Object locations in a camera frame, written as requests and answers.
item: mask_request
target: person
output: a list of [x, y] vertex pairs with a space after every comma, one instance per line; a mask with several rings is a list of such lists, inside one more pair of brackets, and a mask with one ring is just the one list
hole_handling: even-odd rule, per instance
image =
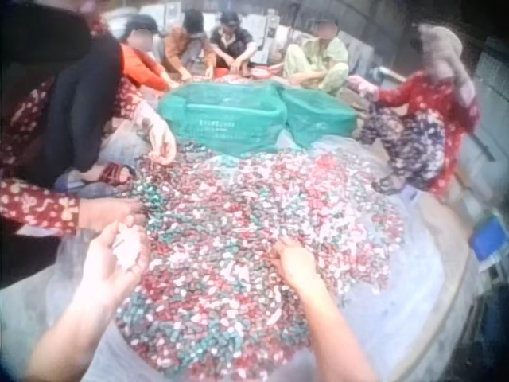
[[317, 88], [331, 95], [343, 86], [348, 75], [348, 51], [336, 37], [339, 22], [332, 15], [316, 20], [317, 38], [302, 47], [291, 44], [284, 62], [272, 66], [273, 72], [283, 69], [283, 76], [294, 86]]
[[217, 68], [229, 68], [231, 74], [249, 76], [249, 60], [258, 46], [251, 34], [240, 27], [236, 12], [221, 14], [221, 26], [212, 31], [210, 42], [216, 52]]
[[[147, 251], [127, 273], [114, 270], [111, 244], [118, 230], [114, 222], [92, 241], [83, 280], [60, 320], [33, 351], [27, 382], [79, 380], [87, 371], [112, 314], [139, 283], [149, 263]], [[297, 241], [282, 238], [274, 245], [270, 261], [301, 301], [323, 380], [376, 381], [355, 334], [317, 274], [313, 254]]]
[[[135, 264], [124, 270], [111, 247], [128, 229], [141, 250]], [[60, 319], [36, 344], [24, 380], [81, 380], [117, 307], [140, 283], [149, 262], [148, 238], [132, 216], [106, 226], [90, 242], [81, 282]]]
[[176, 26], [165, 39], [163, 65], [168, 72], [178, 72], [184, 82], [192, 80], [191, 71], [204, 51], [205, 78], [214, 76], [216, 54], [204, 32], [204, 15], [199, 10], [186, 10], [182, 27]]
[[[89, 2], [69, 3], [76, 12], [85, 5], [86, 10], [91, 9]], [[79, 228], [101, 230], [130, 214], [138, 224], [144, 222], [139, 201], [86, 200], [52, 191], [69, 168], [76, 169], [85, 182], [118, 185], [130, 179], [127, 166], [97, 163], [102, 140], [111, 133], [105, 130], [111, 117], [129, 119], [147, 130], [153, 147], [150, 157], [155, 162], [167, 165], [175, 155], [175, 140], [167, 123], [122, 76], [119, 43], [96, 12], [87, 13], [85, 19], [92, 36], [85, 56], [38, 84], [15, 103], [11, 115], [2, 113], [6, 121], [0, 141], [2, 287], [44, 269], [56, 258], [60, 237], [18, 235], [25, 224], [64, 234]]]
[[283, 237], [270, 256], [283, 281], [299, 297], [323, 381], [375, 382], [375, 372], [355, 334], [317, 273], [313, 254], [298, 241]]
[[149, 15], [134, 15], [127, 23], [123, 35], [123, 74], [138, 88], [147, 86], [161, 92], [177, 88], [178, 83], [169, 78], [165, 68], [146, 52], [153, 48], [153, 37], [158, 34], [157, 23]]
[[[461, 63], [458, 36], [445, 27], [419, 27], [424, 70], [395, 90], [382, 90], [362, 77], [348, 86], [373, 101], [358, 140], [372, 145], [380, 138], [389, 155], [391, 174], [373, 183], [384, 194], [405, 184], [443, 195], [457, 167], [461, 139], [480, 118], [476, 89]], [[403, 117], [388, 107], [408, 104]]]

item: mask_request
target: red jacket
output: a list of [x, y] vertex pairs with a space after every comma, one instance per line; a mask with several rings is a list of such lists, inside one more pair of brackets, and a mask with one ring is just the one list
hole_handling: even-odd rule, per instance
[[165, 72], [162, 65], [158, 64], [148, 54], [133, 49], [126, 44], [121, 44], [124, 59], [123, 73], [137, 87], [145, 85], [148, 88], [166, 91], [169, 86], [161, 77]]

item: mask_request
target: orange shirt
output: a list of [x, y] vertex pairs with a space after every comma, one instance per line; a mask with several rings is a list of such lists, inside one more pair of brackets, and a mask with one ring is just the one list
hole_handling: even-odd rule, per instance
[[[216, 54], [214, 49], [210, 45], [210, 41], [207, 36], [200, 39], [201, 47], [205, 54], [205, 64], [207, 66], [216, 66]], [[165, 39], [165, 55], [171, 68], [167, 68], [169, 71], [178, 71], [182, 68], [181, 56], [188, 48], [191, 39], [184, 28], [176, 26], [169, 31], [169, 35]]]
[[126, 75], [137, 87], [145, 85], [148, 88], [166, 91], [169, 86], [161, 77], [165, 72], [162, 65], [149, 57], [148, 54], [121, 44], [124, 59], [124, 75]]

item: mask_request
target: hair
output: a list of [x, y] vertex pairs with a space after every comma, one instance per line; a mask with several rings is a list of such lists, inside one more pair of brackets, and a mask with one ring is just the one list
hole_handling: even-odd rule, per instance
[[318, 14], [317, 18], [315, 19], [315, 24], [336, 24], [338, 29], [340, 28], [340, 21], [337, 19], [336, 16], [330, 13], [320, 13]]
[[123, 35], [120, 37], [121, 42], [126, 42], [130, 34], [134, 30], [147, 29], [152, 34], [159, 34], [157, 23], [152, 16], [148, 14], [136, 14], [127, 23]]
[[226, 11], [221, 14], [221, 24], [231, 25], [236, 24], [240, 25], [239, 15], [236, 12]]
[[204, 31], [204, 14], [199, 10], [186, 10], [183, 26], [189, 34], [202, 33]]

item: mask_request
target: black pants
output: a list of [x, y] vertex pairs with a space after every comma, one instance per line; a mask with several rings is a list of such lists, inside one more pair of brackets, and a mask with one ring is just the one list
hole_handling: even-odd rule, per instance
[[56, 77], [38, 127], [42, 148], [21, 177], [49, 188], [65, 170], [85, 172], [97, 162], [121, 75], [120, 44], [111, 35], [95, 38], [90, 52]]

